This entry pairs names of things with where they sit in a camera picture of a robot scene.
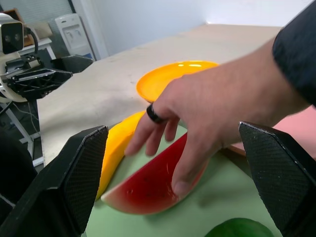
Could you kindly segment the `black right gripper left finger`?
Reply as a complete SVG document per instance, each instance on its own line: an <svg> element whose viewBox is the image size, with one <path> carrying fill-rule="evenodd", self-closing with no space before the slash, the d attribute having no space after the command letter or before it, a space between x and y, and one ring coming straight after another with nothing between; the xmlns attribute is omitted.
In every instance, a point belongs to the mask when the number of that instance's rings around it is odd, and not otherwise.
<svg viewBox="0 0 316 237"><path fill-rule="evenodd" d="M0 234L3 237L82 237L95 202L108 128L71 136L36 171L29 152L0 133Z"/></svg>

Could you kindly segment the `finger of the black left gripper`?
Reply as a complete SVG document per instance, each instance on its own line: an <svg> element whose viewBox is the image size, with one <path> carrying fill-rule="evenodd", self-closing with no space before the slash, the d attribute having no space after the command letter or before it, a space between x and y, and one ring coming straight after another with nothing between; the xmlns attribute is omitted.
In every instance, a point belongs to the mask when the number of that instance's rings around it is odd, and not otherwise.
<svg viewBox="0 0 316 237"><path fill-rule="evenodd" d="M6 85L25 99L41 99L58 89L72 76L71 72L40 69L8 77Z"/></svg>
<svg viewBox="0 0 316 237"><path fill-rule="evenodd" d="M71 72L73 74L81 73L92 63L93 59L81 55L70 55L51 60L54 69Z"/></svg>

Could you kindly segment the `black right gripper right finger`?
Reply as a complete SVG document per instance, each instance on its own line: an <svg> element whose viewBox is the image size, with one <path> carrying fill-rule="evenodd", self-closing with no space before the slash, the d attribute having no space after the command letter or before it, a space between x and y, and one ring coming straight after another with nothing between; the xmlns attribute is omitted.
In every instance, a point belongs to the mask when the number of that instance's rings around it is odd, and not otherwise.
<svg viewBox="0 0 316 237"><path fill-rule="evenodd" d="M316 162L289 134L240 122L252 179L284 237L316 235Z"/></svg>

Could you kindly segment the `person's bare hand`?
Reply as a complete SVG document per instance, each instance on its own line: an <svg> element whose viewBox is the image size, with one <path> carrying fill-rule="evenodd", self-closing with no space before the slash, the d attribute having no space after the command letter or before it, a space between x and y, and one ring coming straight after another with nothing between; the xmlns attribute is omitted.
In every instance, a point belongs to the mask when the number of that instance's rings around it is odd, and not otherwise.
<svg viewBox="0 0 316 237"><path fill-rule="evenodd" d="M184 196L205 164L207 157L239 141L241 120L274 125L283 118L279 95L270 88L277 82L272 42L255 52L221 66L172 81L153 103L163 124L144 115L125 154L146 147L154 155L164 137L175 137L176 124L187 126L187 141L172 177L172 189Z"/></svg>

